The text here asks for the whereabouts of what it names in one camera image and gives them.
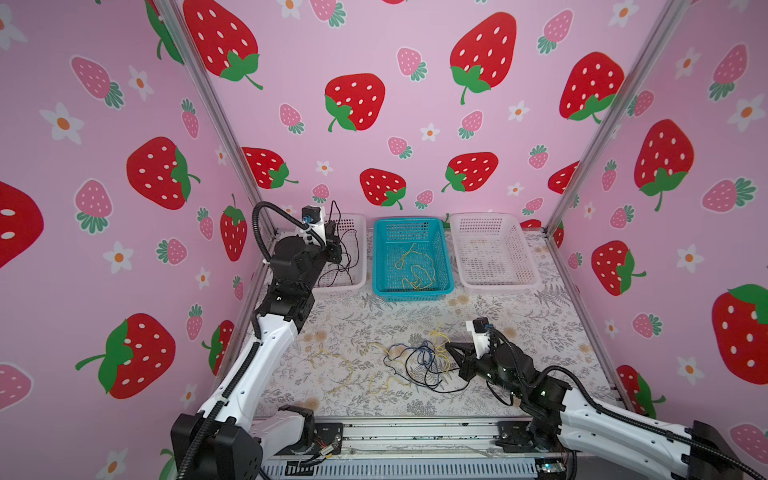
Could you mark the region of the aluminium corner post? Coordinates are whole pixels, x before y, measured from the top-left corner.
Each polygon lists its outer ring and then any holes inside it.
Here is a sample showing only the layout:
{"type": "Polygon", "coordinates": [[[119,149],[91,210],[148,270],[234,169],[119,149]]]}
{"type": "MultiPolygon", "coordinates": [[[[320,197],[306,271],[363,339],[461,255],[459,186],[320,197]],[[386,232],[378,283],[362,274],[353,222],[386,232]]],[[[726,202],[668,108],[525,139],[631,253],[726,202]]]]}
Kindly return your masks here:
{"type": "Polygon", "coordinates": [[[630,101],[634,98],[634,94],[651,73],[690,5],[689,1],[683,0],[667,1],[665,3],[653,28],[642,44],[642,48],[639,50],[631,69],[626,74],[625,81],[619,89],[617,99],[613,101],[608,109],[608,113],[602,119],[601,125],[597,128],[584,154],[580,158],[579,166],[572,176],[565,194],[553,211],[549,223],[543,228],[547,240],[554,238],[556,227],[564,220],[573,200],[588,179],[602,152],[610,143],[614,129],[624,118],[625,111],[630,101]]]}
{"type": "Polygon", "coordinates": [[[181,54],[213,125],[245,192],[256,204],[258,183],[237,141],[213,81],[253,80],[259,67],[259,45],[250,28],[221,1],[158,1],[171,40],[181,54]]]}

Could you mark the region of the right aluminium corner post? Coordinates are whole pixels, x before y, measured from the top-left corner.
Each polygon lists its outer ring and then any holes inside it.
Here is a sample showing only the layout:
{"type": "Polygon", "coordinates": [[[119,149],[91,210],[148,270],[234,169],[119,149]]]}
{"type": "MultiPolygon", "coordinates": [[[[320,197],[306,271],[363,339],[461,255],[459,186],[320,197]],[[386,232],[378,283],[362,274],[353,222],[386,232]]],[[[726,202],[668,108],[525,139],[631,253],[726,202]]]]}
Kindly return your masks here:
{"type": "Polygon", "coordinates": [[[613,101],[608,109],[608,113],[602,119],[601,125],[597,128],[584,154],[580,158],[579,166],[572,176],[565,194],[553,211],[549,223],[543,228],[547,240],[554,238],[556,227],[564,220],[573,200],[588,179],[602,152],[610,143],[614,129],[624,118],[625,111],[630,101],[634,98],[634,94],[651,73],[690,5],[689,1],[683,0],[667,1],[665,3],[653,28],[642,44],[642,48],[639,50],[631,69],[626,74],[625,81],[619,89],[617,99],[613,101]]]}

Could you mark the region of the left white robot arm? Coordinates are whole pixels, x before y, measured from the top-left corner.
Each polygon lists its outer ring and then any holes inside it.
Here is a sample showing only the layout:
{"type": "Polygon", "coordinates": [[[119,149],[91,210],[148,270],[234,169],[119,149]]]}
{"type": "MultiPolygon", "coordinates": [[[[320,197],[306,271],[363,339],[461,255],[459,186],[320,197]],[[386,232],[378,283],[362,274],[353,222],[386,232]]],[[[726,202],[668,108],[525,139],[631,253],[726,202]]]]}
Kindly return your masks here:
{"type": "Polygon", "coordinates": [[[290,448],[313,448],[312,410],[284,406],[255,424],[255,410],[281,358],[297,339],[315,303],[313,289],[325,266],[341,261],[340,239],[323,208],[305,206],[300,218],[287,212],[296,234],[267,249],[254,234],[272,280],[251,316],[253,334],[214,394],[194,415],[182,414],[171,429],[180,479],[254,479],[264,460],[290,448]]]}

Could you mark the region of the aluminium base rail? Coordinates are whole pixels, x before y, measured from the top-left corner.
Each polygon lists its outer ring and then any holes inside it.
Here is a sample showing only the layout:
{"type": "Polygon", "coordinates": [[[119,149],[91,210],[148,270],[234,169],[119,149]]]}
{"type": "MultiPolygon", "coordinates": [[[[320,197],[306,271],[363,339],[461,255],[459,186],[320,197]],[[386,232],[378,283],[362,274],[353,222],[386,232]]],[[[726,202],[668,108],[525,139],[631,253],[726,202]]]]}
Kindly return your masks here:
{"type": "Polygon", "coordinates": [[[212,429],[183,479],[637,479],[593,453],[538,447],[526,420],[310,417],[212,429]]]}

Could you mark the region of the white plastic basket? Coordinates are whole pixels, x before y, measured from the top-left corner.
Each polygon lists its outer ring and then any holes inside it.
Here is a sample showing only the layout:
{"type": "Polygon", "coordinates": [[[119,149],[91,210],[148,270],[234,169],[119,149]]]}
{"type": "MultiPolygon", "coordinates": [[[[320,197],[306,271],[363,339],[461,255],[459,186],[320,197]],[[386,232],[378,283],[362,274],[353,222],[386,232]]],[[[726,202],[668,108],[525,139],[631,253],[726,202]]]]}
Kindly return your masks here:
{"type": "Polygon", "coordinates": [[[360,214],[326,215],[324,233],[329,243],[328,260],[313,288],[316,298],[348,297],[367,279],[366,219],[360,214]]]}
{"type": "Polygon", "coordinates": [[[541,277],[519,220],[502,213],[450,217],[461,284],[472,295],[512,295],[541,286],[541,277]]]}

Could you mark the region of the left white plastic basket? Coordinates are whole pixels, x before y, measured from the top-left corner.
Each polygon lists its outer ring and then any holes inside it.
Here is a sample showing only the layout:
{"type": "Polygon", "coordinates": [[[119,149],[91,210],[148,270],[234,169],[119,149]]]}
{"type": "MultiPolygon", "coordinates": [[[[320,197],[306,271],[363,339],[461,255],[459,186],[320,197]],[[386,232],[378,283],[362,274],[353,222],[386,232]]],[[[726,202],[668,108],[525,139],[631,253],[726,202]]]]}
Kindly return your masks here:
{"type": "Polygon", "coordinates": [[[326,215],[324,233],[329,243],[328,260],[313,288],[316,298],[348,297],[367,279],[366,219],[360,214],[326,215]]]}

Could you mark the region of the left aluminium corner post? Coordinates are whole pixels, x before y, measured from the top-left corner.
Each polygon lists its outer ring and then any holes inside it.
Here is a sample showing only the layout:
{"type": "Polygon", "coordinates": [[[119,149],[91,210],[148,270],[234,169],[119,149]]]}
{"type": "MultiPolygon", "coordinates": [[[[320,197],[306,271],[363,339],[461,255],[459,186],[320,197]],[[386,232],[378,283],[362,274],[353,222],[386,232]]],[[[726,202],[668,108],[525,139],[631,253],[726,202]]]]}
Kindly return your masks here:
{"type": "Polygon", "coordinates": [[[237,141],[213,81],[253,80],[259,67],[259,45],[250,28],[221,1],[158,1],[171,40],[181,54],[213,125],[245,192],[256,204],[258,183],[237,141]]]}

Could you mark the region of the teal plastic basket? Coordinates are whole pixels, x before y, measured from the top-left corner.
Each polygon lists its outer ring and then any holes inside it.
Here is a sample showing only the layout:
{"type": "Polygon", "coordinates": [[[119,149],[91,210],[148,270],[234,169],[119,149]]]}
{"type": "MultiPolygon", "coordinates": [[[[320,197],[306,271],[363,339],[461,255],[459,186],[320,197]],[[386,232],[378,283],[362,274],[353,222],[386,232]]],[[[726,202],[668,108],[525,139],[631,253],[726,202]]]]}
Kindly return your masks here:
{"type": "Polygon", "coordinates": [[[372,289],[388,302],[436,301],[454,290],[443,222],[396,217],[375,222],[372,289]]]}

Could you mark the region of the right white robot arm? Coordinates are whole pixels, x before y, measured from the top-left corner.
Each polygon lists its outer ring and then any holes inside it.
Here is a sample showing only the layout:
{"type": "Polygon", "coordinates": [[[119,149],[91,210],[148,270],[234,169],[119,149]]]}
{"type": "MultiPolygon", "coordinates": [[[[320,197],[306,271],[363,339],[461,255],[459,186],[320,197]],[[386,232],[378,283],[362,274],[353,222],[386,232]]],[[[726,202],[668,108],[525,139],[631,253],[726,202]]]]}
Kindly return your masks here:
{"type": "Polygon", "coordinates": [[[712,426],[662,422],[593,399],[560,366],[535,368],[531,357],[497,330],[488,347],[449,342],[465,380],[479,378],[519,399],[534,445],[600,457],[649,479],[752,479],[760,473],[737,458],[712,426]]]}

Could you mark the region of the right white plastic basket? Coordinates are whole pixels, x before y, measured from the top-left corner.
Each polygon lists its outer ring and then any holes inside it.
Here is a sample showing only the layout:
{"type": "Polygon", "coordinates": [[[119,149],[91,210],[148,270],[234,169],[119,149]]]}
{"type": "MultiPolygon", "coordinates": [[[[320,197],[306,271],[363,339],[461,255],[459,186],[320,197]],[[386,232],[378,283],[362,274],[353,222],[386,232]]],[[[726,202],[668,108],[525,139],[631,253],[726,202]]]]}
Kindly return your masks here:
{"type": "Polygon", "coordinates": [[[541,277],[519,220],[502,213],[450,217],[461,284],[472,295],[512,295],[541,286],[541,277]]]}

